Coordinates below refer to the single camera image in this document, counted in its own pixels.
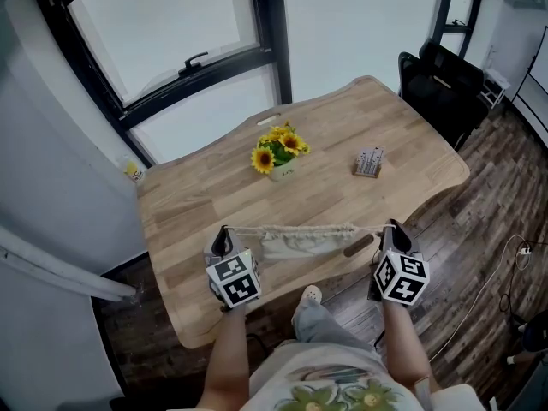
cloth bag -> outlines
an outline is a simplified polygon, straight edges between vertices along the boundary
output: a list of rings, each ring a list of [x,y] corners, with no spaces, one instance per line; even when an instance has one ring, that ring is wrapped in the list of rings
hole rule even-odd
[[[303,259],[327,254],[353,243],[361,231],[377,231],[393,225],[356,227],[351,223],[291,227],[261,225],[230,227],[238,236],[257,236],[267,260]]]

window handle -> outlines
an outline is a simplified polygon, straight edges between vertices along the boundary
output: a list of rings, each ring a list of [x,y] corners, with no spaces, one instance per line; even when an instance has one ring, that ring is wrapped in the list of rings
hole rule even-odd
[[[179,74],[181,74],[182,72],[184,71],[188,71],[188,70],[194,70],[194,69],[198,69],[202,66],[202,64],[200,63],[191,63],[191,61],[193,59],[196,59],[196,58],[199,58],[199,57],[203,57],[204,55],[207,55],[208,53],[206,51],[203,51],[201,53],[198,53],[196,55],[193,55],[191,56],[189,59],[187,59],[185,61],[185,68],[182,68],[181,70],[179,70]]]

small box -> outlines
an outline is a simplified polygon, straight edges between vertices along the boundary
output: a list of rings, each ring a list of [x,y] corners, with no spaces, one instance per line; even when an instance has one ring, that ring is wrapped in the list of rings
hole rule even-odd
[[[428,262],[388,250],[374,273],[386,300],[412,305],[430,282]]]
[[[207,266],[211,290],[230,308],[261,295],[257,261],[245,250],[215,265]]]
[[[354,175],[377,178],[383,162],[384,148],[366,147],[360,151],[354,164]]]

black chair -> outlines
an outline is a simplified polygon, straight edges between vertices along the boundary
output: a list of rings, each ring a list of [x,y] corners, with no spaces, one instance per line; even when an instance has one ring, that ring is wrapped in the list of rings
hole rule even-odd
[[[458,151],[489,113],[483,72],[431,39],[419,56],[400,53],[400,96]]]

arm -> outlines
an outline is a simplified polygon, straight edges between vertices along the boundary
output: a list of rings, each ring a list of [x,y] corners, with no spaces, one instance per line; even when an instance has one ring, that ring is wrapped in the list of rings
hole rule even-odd
[[[237,411],[249,400],[246,307],[224,314],[196,408]]]
[[[383,300],[383,311],[388,373],[411,391],[414,384],[425,377],[430,379],[431,393],[440,390],[407,309]]]

